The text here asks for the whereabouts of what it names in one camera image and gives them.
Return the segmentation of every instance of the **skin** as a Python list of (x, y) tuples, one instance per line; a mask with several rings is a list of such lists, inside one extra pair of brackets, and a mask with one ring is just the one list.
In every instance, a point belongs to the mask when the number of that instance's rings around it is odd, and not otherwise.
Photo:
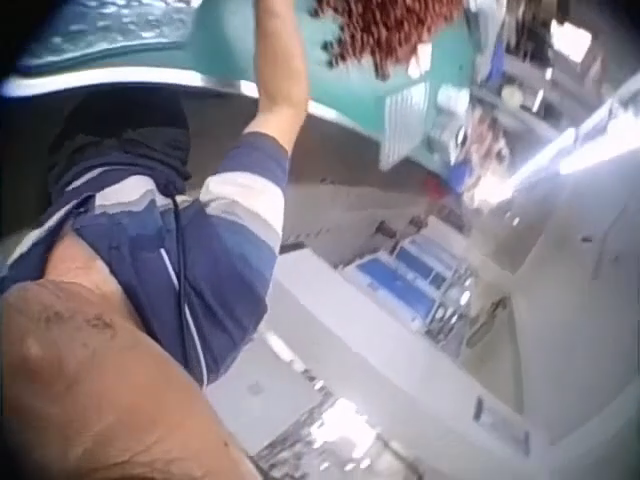
[[(306, 115), (293, 0), (258, 0), (258, 114), (289, 152)], [(196, 383), (73, 232), (2, 298), (3, 421), (36, 478), (259, 478)]]

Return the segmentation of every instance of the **striped shirt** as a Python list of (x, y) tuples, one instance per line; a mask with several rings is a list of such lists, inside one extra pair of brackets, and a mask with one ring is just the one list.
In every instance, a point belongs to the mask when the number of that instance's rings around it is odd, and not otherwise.
[(109, 267), (146, 333), (206, 386), (229, 368), (266, 313), (282, 236), (286, 150), (265, 134), (244, 134), (197, 198), (175, 196), (182, 180), (143, 159), (118, 153), (93, 165), (18, 246), (0, 294), (42, 278), (47, 255), (70, 225)]

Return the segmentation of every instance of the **blue striped shirt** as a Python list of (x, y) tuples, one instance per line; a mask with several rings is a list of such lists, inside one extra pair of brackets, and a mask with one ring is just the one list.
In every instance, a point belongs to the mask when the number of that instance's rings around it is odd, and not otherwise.
[(245, 134), (196, 198), (175, 196), (184, 315), (171, 199), (182, 180), (126, 154), (93, 164), (18, 246), (0, 293), (42, 278), (48, 253), (70, 225), (109, 267), (146, 333), (206, 386), (229, 368), (266, 313), (282, 237), (286, 150), (265, 134)]

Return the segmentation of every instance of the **person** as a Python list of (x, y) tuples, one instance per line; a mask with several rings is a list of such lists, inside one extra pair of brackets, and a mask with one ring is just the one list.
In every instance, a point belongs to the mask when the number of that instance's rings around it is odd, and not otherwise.
[(2, 278), (3, 434), (34, 478), (252, 478), (202, 389), (266, 312), (308, 79), (294, 0), (255, 0), (258, 111), (197, 198), (174, 94), (89, 94)]

